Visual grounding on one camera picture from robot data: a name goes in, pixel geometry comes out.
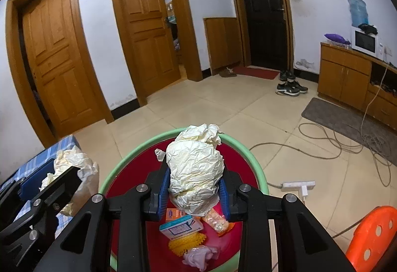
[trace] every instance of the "tile floor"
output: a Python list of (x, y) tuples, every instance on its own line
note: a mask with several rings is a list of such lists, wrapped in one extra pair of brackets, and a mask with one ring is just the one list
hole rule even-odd
[[(306, 95), (295, 98), (275, 94), (278, 80), (249, 76), (212, 76), (202, 82), (182, 80), (148, 98), (148, 105), (106, 124), (97, 122), (75, 135), (81, 148), (100, 166), (100, 183), (132, 149), (140, 143), (173, 128), (214, 123), (248, 148), (259, 142), (279, 142), (311, 154), (332, 157), (339, 150), (324, 140), (303, 136), (297, 129), (309, 122), (301, 117), (308, 102), (317, 95), (317, 84)], [(321, 136), (315, 127), (302, 127), (304, 133)], [(341, 142), (354, 141), (338, 135)], [(269, 182), (315, 180), (306, 205), (331, 235), (350, 226), (375, 206), (397, 206), (397, 168), (392, 166), (392, 183), (383, 187), (368, 149), (361, 154), (343, 152), (334, 160), (308, 157), (287, 147), (260, 146), (253, 154)], [(384, 179), (387, 169), (380, 168)], [(282, 192), (270, 187), (270, 193)], [(353, 230), (336, 242), (346, 251)]]

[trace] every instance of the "baseboard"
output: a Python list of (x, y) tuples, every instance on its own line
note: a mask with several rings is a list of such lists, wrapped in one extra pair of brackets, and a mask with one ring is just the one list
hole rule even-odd
[(314, 74), (310, 71), (300, 70), (294, 68), (294, 75), (299, 78), (309, 80), (311, 82), (318, 83), (318, 74)]
[(115, 120), (117, 120), (138, 108), (139, 108), (139, 102), (138, 102), (138, 99), (136, 98), (132, 101), (129, 101), (129, 102), (115, 108), (111, 112), (112, 112), (113, 118)]
[(201, 72), (202, 72), (202, 78), (203, 79), (211, 76), (211, 68), (204, 69)]

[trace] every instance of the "blue water bottle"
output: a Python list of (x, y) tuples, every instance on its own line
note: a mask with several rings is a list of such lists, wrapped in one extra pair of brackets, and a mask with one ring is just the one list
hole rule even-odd
[(367, 5), (363, 0), (347, 0), (350, 4), (351, 21), (353, 27), (362, 23), (368, 25)]

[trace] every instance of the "blue plaid cloth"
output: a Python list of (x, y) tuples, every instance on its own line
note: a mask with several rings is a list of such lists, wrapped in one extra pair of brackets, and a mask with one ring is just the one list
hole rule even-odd
[[(23, 177), (28, 177), (30, 176), (31, 173), (33, 173), (36, 169), (41, 167), (43, 164), (45, 164), (49, 159), (55, 159), (56, 158), (56, 153), (60, 150), (70, 150), (74, 146), (77, 146), (80, 148), (79, 143), (77, 142), (76, 138), (73, 135), (68, 135), (64, 137), (61, 141), (58, 143), (54, 144), (53, 146), (49, 147), (48, 149), (44, 150), (43, 152), (39, 153), (37, 156), (35, 156), (33, 159), (30, 159), (27, 163), (21, 165), (17, 172), (9, 178), (4, 184), (0, 187), (0, 191), (5, 188), (9, 183), (15, 181), (18, 181), (22, 179)], [(23, 216), (26, 214), (28, 211), (30, 211), (30, 201), (27, 201), (21, 211), (18, 213), (17, 217), (15, 220), (17, 220), (19, 217)], [(57, 237), (62, 230), (65, 228), (65, 226), (72, 220), (73, 217), (65, 216), (62, 214), (56, 215), (58, 218), (58, 228), (55, 232), (55, 237)]]

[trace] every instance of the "orange chair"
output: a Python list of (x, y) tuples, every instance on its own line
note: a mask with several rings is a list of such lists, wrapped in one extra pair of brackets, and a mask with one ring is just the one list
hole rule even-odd
[(397, 209), (382, 206), (359, 224), (346, 252), (357, 272), (371, 272), (397, 232)]

